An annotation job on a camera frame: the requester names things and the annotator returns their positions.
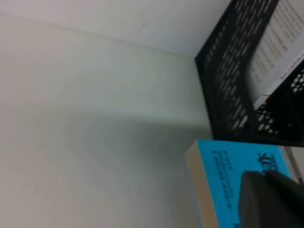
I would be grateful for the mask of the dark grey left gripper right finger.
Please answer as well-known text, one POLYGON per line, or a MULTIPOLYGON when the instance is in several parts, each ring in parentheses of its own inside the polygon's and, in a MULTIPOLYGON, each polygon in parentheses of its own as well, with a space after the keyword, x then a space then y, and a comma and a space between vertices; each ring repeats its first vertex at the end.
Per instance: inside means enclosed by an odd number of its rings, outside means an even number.
POLYGON ((304 187, 278 171, 267 171, 266 179, 275 188, 279 198, 294 214, 304 213, 304 187))

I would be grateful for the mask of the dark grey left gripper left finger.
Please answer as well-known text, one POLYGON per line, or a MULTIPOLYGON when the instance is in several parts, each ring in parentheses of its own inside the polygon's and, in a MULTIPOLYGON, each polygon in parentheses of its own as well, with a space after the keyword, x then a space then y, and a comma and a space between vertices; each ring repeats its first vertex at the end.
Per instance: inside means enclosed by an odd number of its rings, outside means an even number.
POLYGON ((245 171, 238 202, 241 228, 302 228, 304 214, 294 214, 279 198, 265 174, 245 171))

